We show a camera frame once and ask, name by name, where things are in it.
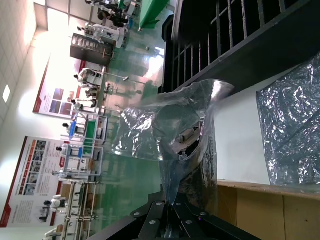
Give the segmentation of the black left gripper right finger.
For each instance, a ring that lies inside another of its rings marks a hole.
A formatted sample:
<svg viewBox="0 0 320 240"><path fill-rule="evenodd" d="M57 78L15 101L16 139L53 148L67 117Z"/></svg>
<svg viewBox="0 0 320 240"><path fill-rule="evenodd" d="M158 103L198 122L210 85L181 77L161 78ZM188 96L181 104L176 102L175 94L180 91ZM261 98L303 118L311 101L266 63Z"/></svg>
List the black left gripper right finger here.
<svg viewBox="0 0 320 240"><path fill-rule="evenodd" d="M186 202L168 207L166 237L175 240L253 240L254 236Z"/></svg>

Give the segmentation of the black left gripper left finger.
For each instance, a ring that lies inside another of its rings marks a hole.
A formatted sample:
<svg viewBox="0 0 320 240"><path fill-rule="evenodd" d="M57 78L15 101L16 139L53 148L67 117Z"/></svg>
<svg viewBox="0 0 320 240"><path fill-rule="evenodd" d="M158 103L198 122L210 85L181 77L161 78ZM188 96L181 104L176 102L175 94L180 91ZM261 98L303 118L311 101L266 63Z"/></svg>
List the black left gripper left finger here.
<svg viewBox="0 0 320 240"><path fill-rule="evenodd" d="M155 240L160 237L160 226L165 206L163 193L149 194L145 205L133 210L130 215L112 223L89 239Z"/></svg>

